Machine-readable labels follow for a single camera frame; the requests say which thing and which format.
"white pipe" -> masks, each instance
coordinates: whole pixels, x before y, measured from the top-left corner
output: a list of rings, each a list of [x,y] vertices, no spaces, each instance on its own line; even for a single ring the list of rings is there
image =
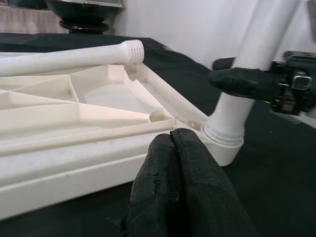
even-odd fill
[[[0,77],[113,63],[141,63],[143,60],[141,41],[128,40],[109,46],[0,58]]]
[[[233,67],[268,70],[300,0],[259,0]],[[254,100],[222,93],[204,132],[222,148],[216,159],[230,164],[243,144],[244,123]],[[235,152],[226,149],[232,147]]]

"black tablecloth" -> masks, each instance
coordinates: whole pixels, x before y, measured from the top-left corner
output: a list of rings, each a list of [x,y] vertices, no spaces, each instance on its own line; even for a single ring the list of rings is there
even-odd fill
[[[126,39],[0,34],[0,51],[51,52],[116,44]],[[152,39],[141,40],[146,48],[145,64],[210,115],[220,92],[206,81],[209,69],[165,50]],[[270,113],[264,102],[255,103],[245,129],[245,143],[224,171],[259,235],[316,236],[316,130]],[[117,225],[126,210],[130,188],[128,183],[4,220],[0,222],[0,237],[119,236]]]

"white backdrop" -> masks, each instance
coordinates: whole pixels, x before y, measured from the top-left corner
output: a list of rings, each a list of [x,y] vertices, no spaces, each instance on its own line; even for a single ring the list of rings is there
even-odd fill
[[[306,0],[297,10],[282,46],[316,52]],[[221,57],[236,56],[257,0],[126,0],[114,24],[115,34],[151,37],[210,68]]]

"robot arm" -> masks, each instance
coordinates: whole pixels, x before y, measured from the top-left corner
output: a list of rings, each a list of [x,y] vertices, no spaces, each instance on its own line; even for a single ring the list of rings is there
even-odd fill
[[[219,59],[209,82],[226,94],[267,101],[277,113],[316,118],[316,54],[287,51],[284,63],[269,71],[230,68],[233,58]]]

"white plastic tube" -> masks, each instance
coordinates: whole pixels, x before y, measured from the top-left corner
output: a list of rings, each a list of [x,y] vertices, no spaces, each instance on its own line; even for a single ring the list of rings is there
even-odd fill
[[[300,0],[260,0],[233,67],[268,70]],[[214,113],[204,125],[205,134],[223,154],[222,164],[230,164],[243,145],[244,123],[254,100],[222,93]],[[235,152],[227,153],[231,147]]]
[[[0,58],[0,77],[113,63],[135,64],[143,62],[144,55],[141,41],[128,40],[109,46]]]

